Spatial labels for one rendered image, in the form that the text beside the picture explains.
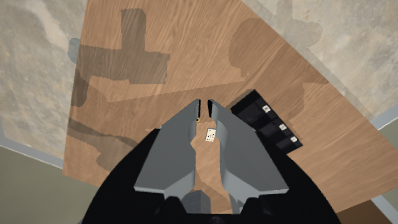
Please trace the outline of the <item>white domino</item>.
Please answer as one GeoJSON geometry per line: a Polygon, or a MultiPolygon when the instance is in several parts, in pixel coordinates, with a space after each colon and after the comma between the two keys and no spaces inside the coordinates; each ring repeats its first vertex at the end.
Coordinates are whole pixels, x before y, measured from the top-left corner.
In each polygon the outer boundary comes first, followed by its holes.
{"type": "Polygon", "coordinates": [[[206,141],[213,141],[215,137],[215,132],[216,132],[215,128],[208,128],[206,141]]]}

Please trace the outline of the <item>black rack of bins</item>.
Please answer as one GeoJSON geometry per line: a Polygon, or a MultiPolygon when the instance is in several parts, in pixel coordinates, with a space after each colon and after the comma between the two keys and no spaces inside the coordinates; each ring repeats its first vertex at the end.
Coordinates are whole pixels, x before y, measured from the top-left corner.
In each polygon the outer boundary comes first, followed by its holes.
{"type": "Polygon", "coordinates": [[[285,154],[303,146],[294,133],[255,89],[230,109],[235,116],[253,129],[256,131],[260,130],[275,145],[277,144],[276,146],[281,148],[285,154]]]}

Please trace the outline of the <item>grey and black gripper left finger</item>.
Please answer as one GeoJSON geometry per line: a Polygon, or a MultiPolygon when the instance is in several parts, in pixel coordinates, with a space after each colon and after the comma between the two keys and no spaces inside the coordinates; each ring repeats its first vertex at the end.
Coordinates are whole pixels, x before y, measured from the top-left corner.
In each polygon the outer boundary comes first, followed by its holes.
{"type": "Polygon", "coordinates": [[[200,108],[195,99],[134,147],[104,180],[81,224],[132,224],[164,213],[169,196],[181,201],[195,185],[191,141],[200,108]]]}

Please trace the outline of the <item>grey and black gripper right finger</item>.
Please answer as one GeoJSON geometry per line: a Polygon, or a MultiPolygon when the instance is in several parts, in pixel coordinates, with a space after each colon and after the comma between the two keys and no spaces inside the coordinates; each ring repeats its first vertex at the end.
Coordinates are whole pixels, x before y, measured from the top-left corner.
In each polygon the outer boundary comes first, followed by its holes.
{"type": "Polygon", "coordinates": [[[256,197],[263,214],[295,224],[341,224],[312,179],[268,137],[213,99],[207,104],[216,123],[221,182],[233,214],[241,213],[247,198],[256,197]]]}

